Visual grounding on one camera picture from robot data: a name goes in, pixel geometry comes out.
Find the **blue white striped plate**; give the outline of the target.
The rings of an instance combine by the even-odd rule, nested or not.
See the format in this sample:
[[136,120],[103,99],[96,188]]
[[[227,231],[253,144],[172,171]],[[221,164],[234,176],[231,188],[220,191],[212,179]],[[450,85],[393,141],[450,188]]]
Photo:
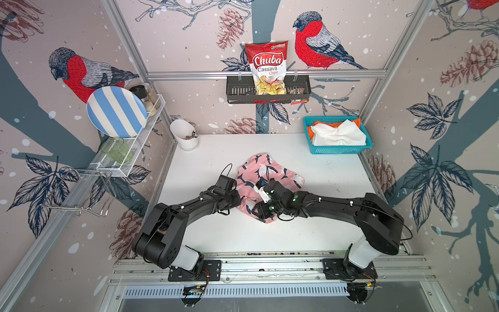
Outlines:
[[87,101],[89,120],[109,137],[129,139],[137,136],[146,126],[148,113],[143,102],[122,87],[102,87]]

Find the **pink patterned shorts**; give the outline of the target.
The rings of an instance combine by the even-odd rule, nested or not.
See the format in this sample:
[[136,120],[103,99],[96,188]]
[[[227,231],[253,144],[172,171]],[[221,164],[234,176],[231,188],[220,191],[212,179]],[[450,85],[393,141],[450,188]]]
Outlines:
[[282,186],[292,192],[299,191],[305,179],[297,173],[279,165],[267,153],[259,153],[250,157],[239,169],[236,176],[237,187],[241,204],[238,209],[244,214],[269,224],[278,217],[262,216],[256,205],[263,202],[257,189],[266,184],[269,179],[279,181]]

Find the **clear acrylic wall shelf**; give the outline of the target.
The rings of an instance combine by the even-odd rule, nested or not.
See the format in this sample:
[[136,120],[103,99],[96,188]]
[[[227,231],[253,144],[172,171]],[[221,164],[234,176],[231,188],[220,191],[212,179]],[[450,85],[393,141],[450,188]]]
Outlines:
[[141,151],[148,142],[148,137],[161,117],[161,113],[166,105],[164,97],[158,95],[155,105],[159,105],[157,113],[153,117],[148,117],[144,127],[138,132],[135,137],[111,140],[110,148],[118,148],[119,152],[125,151],[125,155],[121,155],[121,162],[115,161],[111,153],[99,151],[97,156],[90,164],[82,171],[85,174],[101,175],[112,178],[127,178],[131,175],[136,161],[141,158]]

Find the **teal plastic basket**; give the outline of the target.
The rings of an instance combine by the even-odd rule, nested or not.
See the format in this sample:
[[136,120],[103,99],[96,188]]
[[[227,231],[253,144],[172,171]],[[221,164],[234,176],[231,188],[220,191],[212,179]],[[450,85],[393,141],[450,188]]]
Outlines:
[[312,126],[315,122],[324,123],[339,123],[345,120],[355,120],[358,119],[356,116],[307,116],[303,119],[304,131],[306,140],[309,146],[309,150],[312,154],[321,155],[333,155],[333,154],[358,154],[365,149],[373,147],[372,139],[368,134],[365,126],[361,122],[361,130],[366,135],[366,145],[365,146],[313,146],[311,140],[309,139],[309,134],[307,128]]

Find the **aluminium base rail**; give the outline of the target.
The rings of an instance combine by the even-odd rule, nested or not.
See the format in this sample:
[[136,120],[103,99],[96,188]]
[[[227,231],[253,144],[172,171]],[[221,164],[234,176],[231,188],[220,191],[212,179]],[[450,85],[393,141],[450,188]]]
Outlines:
[[343,254],[208,254],[201,273],[158,269],[141,260],[120,261],[110,277],[105,301],[118,307],[126,299],[181,299],[192,305],[209,298],[286,298],[344,296],[364,303],[395,287],[429,300],[435,277],[423,256],[382,256],[357,278],[341,276]]

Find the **green glass bowl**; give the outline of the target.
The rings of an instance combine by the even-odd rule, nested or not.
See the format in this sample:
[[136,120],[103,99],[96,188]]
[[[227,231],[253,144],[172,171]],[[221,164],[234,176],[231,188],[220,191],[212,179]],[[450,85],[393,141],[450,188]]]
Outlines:
[[109,137],[101,144],[100,150],[111,160],[119,164],[127,164],[133,158],[133,152],[130,150],[127,142],[120,137]]

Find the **white ceramic cup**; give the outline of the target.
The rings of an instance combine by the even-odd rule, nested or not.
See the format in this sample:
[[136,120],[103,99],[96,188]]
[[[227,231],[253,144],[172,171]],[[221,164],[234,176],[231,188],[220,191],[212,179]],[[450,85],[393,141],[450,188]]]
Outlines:
[[170,131],[182,150],[192,151],[199,146],[198,133],[186,120],[174,120],[170,124]]

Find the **small snack packet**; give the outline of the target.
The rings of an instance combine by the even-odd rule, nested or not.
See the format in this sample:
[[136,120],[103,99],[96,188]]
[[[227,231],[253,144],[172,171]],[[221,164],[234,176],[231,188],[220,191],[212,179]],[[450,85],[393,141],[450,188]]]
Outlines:
[[304,93],[305,93],[305,88],[300,88],[300,87],[287,88],[287,94],[299,95]]

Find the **dark lid spice jar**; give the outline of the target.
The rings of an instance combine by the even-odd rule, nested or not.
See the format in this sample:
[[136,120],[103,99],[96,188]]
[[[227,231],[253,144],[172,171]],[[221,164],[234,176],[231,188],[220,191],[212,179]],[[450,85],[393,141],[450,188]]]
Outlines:
[[155,114],[154,104],[149,100],[147,90],[144,85],[136,85],[129,89],[135,96],[137,96],[144,104],[146,112],[153,116]]

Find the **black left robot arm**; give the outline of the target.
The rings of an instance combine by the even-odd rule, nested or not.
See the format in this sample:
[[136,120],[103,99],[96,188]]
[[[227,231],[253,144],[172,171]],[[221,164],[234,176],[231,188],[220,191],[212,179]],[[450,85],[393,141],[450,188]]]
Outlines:
[[193,200],[177,205],[157,204],[133,239],[132,251],[161,269],[173,266],[199,274],[203,256],[183,244],[187,226],[212,214],[229,215],[241,204],[236,186],[235,179],[220,175],[215,185]]

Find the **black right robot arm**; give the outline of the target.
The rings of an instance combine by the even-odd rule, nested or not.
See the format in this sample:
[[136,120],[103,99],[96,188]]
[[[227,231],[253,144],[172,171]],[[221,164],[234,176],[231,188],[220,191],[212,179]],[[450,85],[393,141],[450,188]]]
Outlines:
[[332,198],[292,192],[275,179],[259,182],[255,189],[262,198],[252,212],[258,217],[328,218],[359,227],[363,237],[347,249],[345,270],[366,269],[380,255],[399,253],[404,218],[374,193],[362,198]]

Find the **red Chuba chips bag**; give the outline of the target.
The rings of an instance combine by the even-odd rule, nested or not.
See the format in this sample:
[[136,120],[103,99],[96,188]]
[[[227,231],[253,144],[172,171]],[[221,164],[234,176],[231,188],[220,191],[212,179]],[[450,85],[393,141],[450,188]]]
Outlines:
[[246,44],[255,92],[262,95],[285,95],[284,79],[287,72],[288,42]]

